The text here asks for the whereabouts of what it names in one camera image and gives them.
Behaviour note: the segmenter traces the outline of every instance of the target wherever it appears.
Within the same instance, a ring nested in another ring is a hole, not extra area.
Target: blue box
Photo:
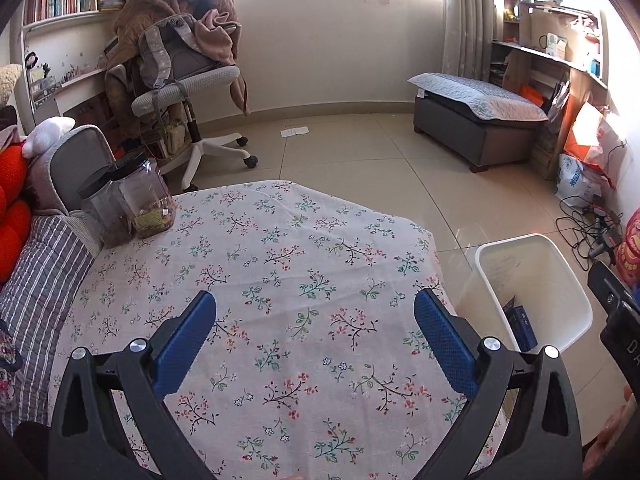
[[[514,296],[509,300],[502,310],[507,317],[509,326],[513,330],[513,335],[516,338],[516,342],[520,347],[521,352],[528,352],[532,348],[535,348],[538,344],[536,334],[533,332],[529,317],[524,310],[524,307],[519,305],[515,306],[516,297]]]

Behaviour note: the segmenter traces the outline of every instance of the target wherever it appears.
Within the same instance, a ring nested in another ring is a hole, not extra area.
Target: floral tablecloth
[[[203,289],[218,321],[165,403],[216,476],[412,479],[465,402],[414,319],[420,288],[449,303],[431,233],[284,181],[176,201],[170,231],[95,261],[60,335],[49,416],[73,348],[121,350]],[[136,456],[155,469],[114,397]],[[499,417],[476,466],[503,431]]]

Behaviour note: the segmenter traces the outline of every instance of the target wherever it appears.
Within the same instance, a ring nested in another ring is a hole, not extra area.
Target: black jar lid
[[[100,170],[94,171],[84,180],[82,184],[80,184],[80,187],[78,187],[78,195],[80,196],[80,200],[85,200],[92,194],[100,191],[105,186],[105,184],[107,184],[107,182],[111,180],[108,171],[108,166],[100,168]]]
[[[136,150],[121,156],[109,168],[109,178],[113,181],[129,176],[142,166],[149,158],[145,150]]]

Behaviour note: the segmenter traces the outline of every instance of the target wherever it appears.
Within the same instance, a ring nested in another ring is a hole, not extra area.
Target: paper on floor
[[[300,126],[299,128],[289,128],[288,130],[280,131],[280,134],[283,137],[290,137],[293,135],[303,135],[308,133],[309,133],[309,128],[307,128],[306,126]]]

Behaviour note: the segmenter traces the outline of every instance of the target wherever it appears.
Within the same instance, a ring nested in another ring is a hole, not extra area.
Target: metal screw cap
[[[131,343],[129,343],[129,350],[132,352],[142,352],[146,348],[146,340],[144,339],[134,339]]]
[[[71,352],[71,357],[75,360],[82,359],[86,355],[86,348],[79,346],[73,352]]]
[[[560,355],[560,352],[555,346],[547,345],[545,346],[545,354],[552,359],[557,359]]]
[[[498,341],[495,337],[488,337],[484,340],[484,347],[488,350],[496,351],[500,349],[500,346],[502,346],[500,344],[500,341]]]

